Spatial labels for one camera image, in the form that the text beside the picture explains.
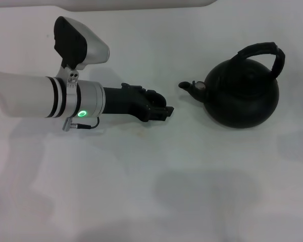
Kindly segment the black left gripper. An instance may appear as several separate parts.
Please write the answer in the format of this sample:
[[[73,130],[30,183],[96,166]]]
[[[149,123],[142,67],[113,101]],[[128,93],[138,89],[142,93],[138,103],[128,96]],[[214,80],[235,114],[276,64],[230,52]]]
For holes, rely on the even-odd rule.
[[[174,107],[154,107],[149,109],[145,93],[154,93],[142,86],[121,84],[122,88],[107,88],[105,92],[104,114],[128,114],[142,122],[149,120],[165,121],[174,111]]]

